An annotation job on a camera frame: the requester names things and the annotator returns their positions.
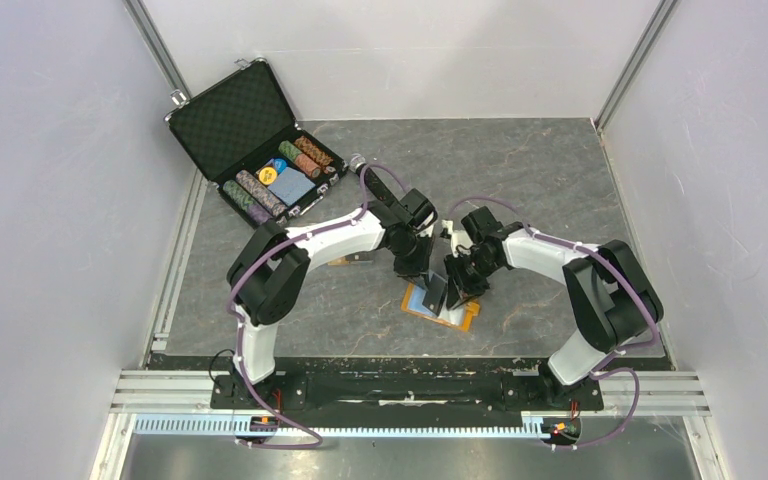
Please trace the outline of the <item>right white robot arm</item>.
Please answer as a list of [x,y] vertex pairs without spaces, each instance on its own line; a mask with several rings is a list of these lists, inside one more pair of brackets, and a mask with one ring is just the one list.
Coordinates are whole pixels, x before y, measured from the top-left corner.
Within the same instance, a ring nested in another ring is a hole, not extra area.
[[657,324],[663,304],[631,247],[620,240],[602,245],[572,242],[520,222],[502,224],[486,207],[455,228],[445,220],[443,237],[446,306],[454,309],[484,295],[498,270],[528,270],[565,286],[576,329],[540,366],[537,392],[551,408],[562,408],[578,385],[621,353],[638,348],[636,337]]

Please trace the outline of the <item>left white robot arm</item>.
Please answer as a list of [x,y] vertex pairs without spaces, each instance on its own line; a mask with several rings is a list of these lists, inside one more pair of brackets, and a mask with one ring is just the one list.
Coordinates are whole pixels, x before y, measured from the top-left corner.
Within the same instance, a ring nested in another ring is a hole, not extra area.
[[429,266],[437,210],[416,189],[400,199],[373,199],[350,213],[308,227],[258,227],[227,274],[227,310],[237,318],[235,392],[250,407],[274,394],[277,324],[295,307],[309,272],[348,254],[387,250],[404,279]]

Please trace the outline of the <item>orange leather card holder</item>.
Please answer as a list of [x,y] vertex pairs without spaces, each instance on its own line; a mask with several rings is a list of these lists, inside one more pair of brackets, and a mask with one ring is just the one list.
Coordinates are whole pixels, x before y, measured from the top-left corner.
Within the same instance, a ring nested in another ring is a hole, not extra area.
[[404,313],[460,332],[468,332],[473,320],[481,313],[481,306],[476,301],[448,308],[442,295],[438,298],[436,291],[413,283],[408,285],[400,308]]

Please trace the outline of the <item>black VIP card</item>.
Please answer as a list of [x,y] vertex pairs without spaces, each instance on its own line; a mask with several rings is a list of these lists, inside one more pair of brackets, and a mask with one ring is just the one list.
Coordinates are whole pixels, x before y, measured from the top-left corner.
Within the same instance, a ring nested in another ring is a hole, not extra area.
[[433,271],[429,271],[425,279],[425,293],[422,306],[433,317],[438,317],[445,306],[447,279]]

